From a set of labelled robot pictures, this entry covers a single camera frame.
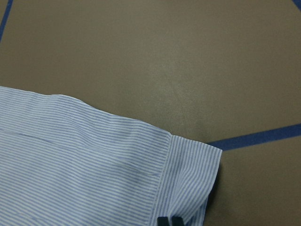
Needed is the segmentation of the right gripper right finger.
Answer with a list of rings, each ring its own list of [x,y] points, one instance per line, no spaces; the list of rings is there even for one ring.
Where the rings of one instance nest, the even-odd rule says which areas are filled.
[[[172,226],[184,226],[184,221],[182,217],[172,216],[171,221],[172,221]]]

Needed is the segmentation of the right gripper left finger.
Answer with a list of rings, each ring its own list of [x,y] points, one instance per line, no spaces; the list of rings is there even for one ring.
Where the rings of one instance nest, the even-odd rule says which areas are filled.
[[[157,226],[168,226],[168,217],[158,217]]]

